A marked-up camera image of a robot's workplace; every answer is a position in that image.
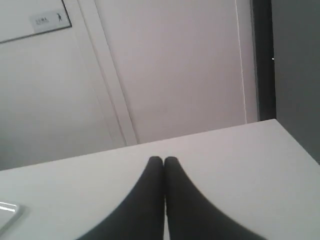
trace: gray wall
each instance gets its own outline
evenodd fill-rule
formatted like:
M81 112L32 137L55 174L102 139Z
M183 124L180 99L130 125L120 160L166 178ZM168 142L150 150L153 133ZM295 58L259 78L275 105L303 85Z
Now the gray wall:
M320 163L320 1L273 0L277 118Z

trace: white table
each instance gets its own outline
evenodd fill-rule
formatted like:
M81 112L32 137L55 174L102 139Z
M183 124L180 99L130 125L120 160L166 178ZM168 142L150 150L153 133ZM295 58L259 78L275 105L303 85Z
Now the white table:
M0 198L27 207L2 239L80 237L152 155L178 157L207 198L269 240L320 239L320 167L276 120L0 171Z

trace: table surface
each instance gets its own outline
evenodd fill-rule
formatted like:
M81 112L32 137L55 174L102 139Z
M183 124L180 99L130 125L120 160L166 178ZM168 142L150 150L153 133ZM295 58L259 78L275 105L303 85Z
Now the table surface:
M0 171L1 200L25 206L1 239L80 237L126 197L150 156L178 157L213 204L269 240L320 239L320 167L276 120Z

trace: white door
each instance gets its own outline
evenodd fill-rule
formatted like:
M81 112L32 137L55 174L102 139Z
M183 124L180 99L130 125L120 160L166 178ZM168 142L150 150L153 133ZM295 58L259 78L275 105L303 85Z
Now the white door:
M79 2L141 143L257 121L250 0Z
M72 28L0 44L0 170L126 145L79 4L64 2Z

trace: white wall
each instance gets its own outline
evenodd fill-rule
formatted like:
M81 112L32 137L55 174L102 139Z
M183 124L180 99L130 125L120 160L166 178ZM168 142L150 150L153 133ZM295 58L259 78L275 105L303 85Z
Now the white wall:
M257 121L249 0L95 4L141 143Z
M0 170L125 145L78 3L65 3L72 28L0 44Z

